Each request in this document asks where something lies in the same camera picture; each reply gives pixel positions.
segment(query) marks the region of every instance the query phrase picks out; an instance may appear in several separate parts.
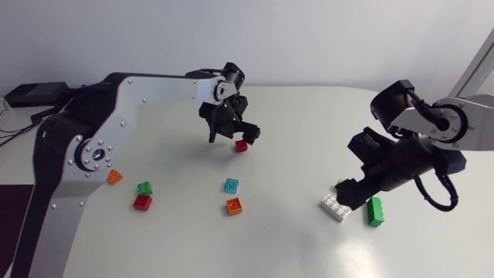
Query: orange lego brick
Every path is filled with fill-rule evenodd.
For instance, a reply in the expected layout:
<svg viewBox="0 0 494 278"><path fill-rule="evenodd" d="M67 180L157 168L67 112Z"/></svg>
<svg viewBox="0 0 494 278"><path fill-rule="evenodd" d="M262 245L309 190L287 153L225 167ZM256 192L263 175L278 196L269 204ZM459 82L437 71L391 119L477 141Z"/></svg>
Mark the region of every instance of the orange lego brick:
<svg viewBox="0 0 494 278"><path fill-rule="evenodd" d="M242 212L242 205L240 204L239 198L233 198L226 201L226 206L228 207L228 212L230 212L230 215L236 215Z"/></svg>
<svg viewBox="0 0 494 278"><path fill-rule="evenodd" d="M119 182L122 179L122 174L119 173L117 170L113 169L110 171L108 174L108 182L111 183L111 185L115 185L117 182Z"/></svg>

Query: lego brick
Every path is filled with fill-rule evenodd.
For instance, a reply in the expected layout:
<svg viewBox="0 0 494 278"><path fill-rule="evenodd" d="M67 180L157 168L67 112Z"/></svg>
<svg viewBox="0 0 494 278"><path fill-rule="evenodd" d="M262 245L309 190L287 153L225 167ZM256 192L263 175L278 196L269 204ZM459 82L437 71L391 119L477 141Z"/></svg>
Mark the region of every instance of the lego brick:
<svg viewBox="0 0 494 278"><path fill-rule="evenodd" d="M138 195L136 200L134 201L134 208L147 211L152 201L153 199L149 195Z"/></svg>
<svg viewBox="0 0 494 278"><path fill-rule="evenodd" d="M236 141L235 146L237 147L237 152L247 151L249 146L243 140Z"/></svg>
<svg viewBox="0 0 494 278"><path fill-rule="evenodd" d="M122 179L122 174L119 173L117 170L113 169L110 171L108 174L107 180L111 185L115 185L117 182L119 182Z"/></svg>
<svg viewBox="0 0 494 278"><path fill-rule="evenodd" d="M152 195L153 187L151 186L151 183L149 181L145 181L137 185L137 193L139 193L139 195Z"/></svg>
<svg viewBox="0 0 494 278"><path fill-rule="evenodd" d="M321 200L320 205L339 222L342 222L352 212L350 207L340 205L340 203L337 202L337 199L331 194L324 197Z"/></svg>
<svg viewBox="0 0 494 278"><path fill-rule="evenodd" d="M242 212L242 205L240 204L239 198L233 198L226 201L226 206L230 215L236 215Z"/></svg>
<svg viewBox="0 0 494 278"><path fill-rule="evenodd" d="M371 197L367 202L367 217L369 225L373 227L378 227L384 222L383 207L378 197Z"/></svg>
<svg viewBox="0 0 494 278"><path fill-rule="evenodd" d="M239 180L227 178L223 190L225 190L225 192L228 193L236 194L238 186L239 186Z"/></svg>

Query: metal frame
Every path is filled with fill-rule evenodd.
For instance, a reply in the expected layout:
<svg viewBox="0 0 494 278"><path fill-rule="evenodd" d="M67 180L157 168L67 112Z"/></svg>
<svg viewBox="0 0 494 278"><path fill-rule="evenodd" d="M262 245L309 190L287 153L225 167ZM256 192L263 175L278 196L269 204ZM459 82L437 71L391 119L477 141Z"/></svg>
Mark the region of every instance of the metal frame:
<svg viewBox="0 0 494 278"><path fill-rule="evenodd" d="M492 29L448 97L469 97L474 95L489 77L492 70L494 70L494 29Z"/></svg>
<svg viewBox="0 0 494 278"><path fill-rule="evenodd" d="M63 276L86 200L106 181L111 161L134 132L138 105L181 100L221 105L224 99L237 92L235 84L223 76L192 79L136 75L121 80L111 115L91 138L77 134L65 150L63 174L46 208L30 270L27 270L29 277Z"/></svg>
<svg viewBox="0 0 494 278"><path fill-rule="evenodd" d="M415 108L404 110L391 123L408 131L427 135L434 146L446 150L494 150L494 97L475 95L494 70L494 29L448 97L435 102L431 112L449 122L440 131Z"/></svg>

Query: robotic arm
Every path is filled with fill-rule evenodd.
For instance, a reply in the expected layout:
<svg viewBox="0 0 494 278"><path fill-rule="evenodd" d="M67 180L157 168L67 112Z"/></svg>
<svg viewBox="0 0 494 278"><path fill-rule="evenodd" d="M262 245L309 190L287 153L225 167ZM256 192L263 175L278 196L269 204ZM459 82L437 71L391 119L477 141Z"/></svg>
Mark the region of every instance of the robotic arm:
<svg viewBox="0 0 494 278"><path fill-rule="evenodd" d="M448 212L458 204L450 174L465 169L460 150L494 150L494 97L474 95L494 69L494 29L444 99L427 105L408 80L397 81L371 102L374 118L398 141L369 127L354 136L348 147L364 165L364 179L336 185L337 201L356 209L379 191L390 191L414 180L418 190L435 208ZM450 205L437 203L426 192L420 175L435 170L450 194Z"/></svg>
<svg viewBox="0 0 494 278"><path fill-rule="evenodd" d="M112 73L67 92L68 104L39 127L36 185L17 246L12 277L62 277L87 198L107 178L118 150L136 128L137 106L197 99L199 116L216 134L253 144L260 129L243 121L244 73L233 63L185 76Z"/></svg>

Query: red lego brick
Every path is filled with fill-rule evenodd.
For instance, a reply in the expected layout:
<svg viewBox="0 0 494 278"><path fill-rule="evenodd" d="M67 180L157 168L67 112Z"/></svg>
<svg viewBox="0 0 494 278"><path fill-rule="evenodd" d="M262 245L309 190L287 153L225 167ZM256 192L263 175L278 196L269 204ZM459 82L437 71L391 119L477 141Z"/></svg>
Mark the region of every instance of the red lego brick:
<svg viewBox="0 0 494 278"><path fill-rule="evenodd" d="M242 212L242 205L240 204L239 198L233 198L226 201L226 206L228 207L228 212L230 215L236 215Z"/></svg>
<svg viewBox="0 0 494 278"><path fill-rule="evenodd" d="M122 179L122 174L119 173L117 170L113 169L110 171L108 174L108 182L111 183L111 185L115 185L117 182L119 182Z"/></svg>
<svg viewBox="0 0 494 278"><path fill-rule="evenodd" d="M134 208L147 211L152 201L153 199L149 195L138 195L134 201Z"/></svg>
<svg viewBox="0 0 494 278"><path fill-rule="evenodd" d="M243 140L236 141L235 146L237 147L237 152L247 151L249 146Z"/></svg>

